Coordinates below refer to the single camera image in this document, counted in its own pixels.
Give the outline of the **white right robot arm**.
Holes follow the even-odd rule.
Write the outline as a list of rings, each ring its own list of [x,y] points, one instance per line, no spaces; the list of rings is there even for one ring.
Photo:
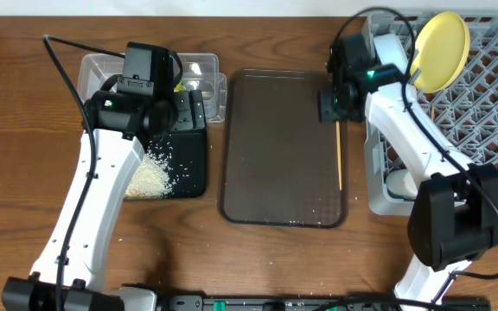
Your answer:
[[[368,121],[395,149],[418,192],[407,225],[413,258],[396,284],[399,310],[440,309],[469,265],[498,245],[498,170],[454,149],[416,101],[408,69],[379,64],[363,35],[336,38],[319,118]]]

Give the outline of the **white green cup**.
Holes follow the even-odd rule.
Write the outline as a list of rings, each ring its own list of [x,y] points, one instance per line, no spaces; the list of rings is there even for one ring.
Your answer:
[[[392,171],[386,178],[386,188],[393,198],[414,200],[418,194],[417,186],[407,169]]]

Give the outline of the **orange green snack wrapper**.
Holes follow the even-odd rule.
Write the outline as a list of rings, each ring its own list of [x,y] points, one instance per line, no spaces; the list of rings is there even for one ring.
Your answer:
[[[180,82],[174,89],[174,92],[182,92],[185,90],[185,86],[182,82]]]

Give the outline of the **yellow plate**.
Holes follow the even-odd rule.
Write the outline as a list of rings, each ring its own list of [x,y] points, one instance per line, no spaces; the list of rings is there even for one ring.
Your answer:
[[[469,55],[470,33],[465,21],[455,12],[443,12],[424,25],[415,42],[418,55],[411,74],[420,70],[413,85],[433,93],[450,86],[464,68]]]

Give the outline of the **light blue rice bowl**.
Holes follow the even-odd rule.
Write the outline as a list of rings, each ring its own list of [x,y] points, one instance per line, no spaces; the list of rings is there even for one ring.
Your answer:
[[[398,36],[395,34],[375,36],[373,44],[381,65],[393,64],[402,73],[405,72],[408,59]]]

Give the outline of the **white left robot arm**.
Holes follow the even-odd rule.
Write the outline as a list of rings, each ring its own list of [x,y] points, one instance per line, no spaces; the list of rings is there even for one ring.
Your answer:
[[[104,291],[111,237],[127,187],[158,143],[168,163],[170,198],[207,187],[207,122],[199,90],[181,88],[183,65],[167,48],[130,42],[124,67],[90,99],[80,155],[60,217],[27,278],[4,285],[8,310],[156,310],[158,293],[141,284]]]

